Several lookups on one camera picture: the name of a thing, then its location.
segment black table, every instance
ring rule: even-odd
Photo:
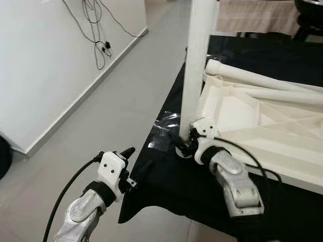
[[[322,86],[323,45],[263,39],[212,36],[209,54],[222,63],[272,78]],[[184,65],[159,113],[180,113]],[[171,143],[167,152],[147,147],[149,134],[131,175],[140,179],[137,191],[126,195],[119,222],[131,219],[142,208],[160,206],[212,228],[235,236],[228,217],[222,188],[204,166],[181,159]],[[147,164],[153,164],[147,170]],[[261,176],[250,174],[266,201],[268,193]],[[281,241],[323,241],[323,196],[283,184],[275,195],[277,182],[270,180],[272,203],[262,233]]]

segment white pipe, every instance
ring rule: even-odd
[[[279,91],[259,88],[235,88],[251,97],[281,100],[288,102],[306,103],[311,105],[323,106],[323,94],[307,94],[303,92]]]
[[[190,124],[196,120],[209,35],[214,18],[217,19],[213,14],[218,14],[216,3],[216,0],[192,1],[180,125],[184,140],[188,140]]]
[[[313,90],[309,90],[291,83],[282,82],[280,80],[259,75],[253,72],[249,72],[243,69],[232,67],[229,65],[222,64],[218,60],[210,59],[206,65],[205,72],[208,75],[222,75],[231,77],[234,79],[245,81],[248,84],[254,84],[261,87],[267,87],[277,90],[315,93]]]

